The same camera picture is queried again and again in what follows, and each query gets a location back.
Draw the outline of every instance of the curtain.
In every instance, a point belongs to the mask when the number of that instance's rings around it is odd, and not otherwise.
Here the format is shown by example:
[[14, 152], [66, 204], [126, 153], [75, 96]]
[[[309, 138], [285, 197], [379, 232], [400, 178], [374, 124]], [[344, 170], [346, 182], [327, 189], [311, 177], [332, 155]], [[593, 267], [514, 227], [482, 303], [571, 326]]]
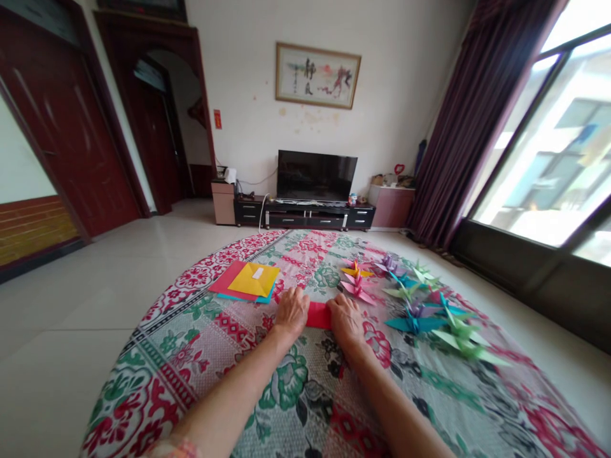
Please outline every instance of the curtain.
[[417, 176], [414, 239], [447, 249], [486, 154], [568, 0], [480, 0]]

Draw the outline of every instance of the red door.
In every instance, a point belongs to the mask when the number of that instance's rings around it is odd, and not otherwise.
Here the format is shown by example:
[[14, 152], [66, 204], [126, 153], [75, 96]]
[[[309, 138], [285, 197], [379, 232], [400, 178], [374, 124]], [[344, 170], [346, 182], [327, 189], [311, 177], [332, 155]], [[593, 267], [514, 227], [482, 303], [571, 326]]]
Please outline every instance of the red door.
[[76, 47], [0, 8], [0, 76], [90, 236], [139, 218]]
[[157, 89], [137, 80], [142, 109], [139, 116], [139, 130], [144, 134], [146, 148], [140, 157], [146, 163], [148, 178], [153, 182], [157, 211], [165, 214], [172, 211], [172, 204], [182, 199], [178, 157], [172, 141], [172, 134], [165, 108], [165, 95]]

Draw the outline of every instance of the picture frame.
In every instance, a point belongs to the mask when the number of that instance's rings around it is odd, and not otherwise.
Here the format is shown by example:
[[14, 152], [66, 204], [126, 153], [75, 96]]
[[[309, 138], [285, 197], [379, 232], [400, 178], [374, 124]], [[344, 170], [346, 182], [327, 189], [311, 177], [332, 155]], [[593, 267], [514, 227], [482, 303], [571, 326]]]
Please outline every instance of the picture frame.
[[97, 0], [100, 10], [188, 24], [185, 0]]
[[352, 109], [361, 56], [276, 43], [276, 100]]

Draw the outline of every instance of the tv screen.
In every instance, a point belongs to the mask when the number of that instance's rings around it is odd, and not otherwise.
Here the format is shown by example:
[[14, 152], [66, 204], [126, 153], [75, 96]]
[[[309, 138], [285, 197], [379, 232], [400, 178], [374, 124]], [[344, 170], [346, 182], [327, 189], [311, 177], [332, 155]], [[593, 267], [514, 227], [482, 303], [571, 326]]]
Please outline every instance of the tv screen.
[[278, 151], [278, 197], [295, 200], [348, 200], [356, 158]]

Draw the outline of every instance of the forearm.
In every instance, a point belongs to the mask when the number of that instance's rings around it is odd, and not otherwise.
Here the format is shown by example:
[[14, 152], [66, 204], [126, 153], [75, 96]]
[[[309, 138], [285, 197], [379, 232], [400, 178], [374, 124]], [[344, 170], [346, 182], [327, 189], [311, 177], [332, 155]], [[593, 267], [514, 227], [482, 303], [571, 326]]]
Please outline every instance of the forearm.
[[248, 417], [294, 338], [276, 327], [174, 428], [203, 456], [229, 456]]
[[454, 457], [428, 419], [382, 368], [368, 345], [353, 349], [347, 357], [376, 411], [393, 456]]

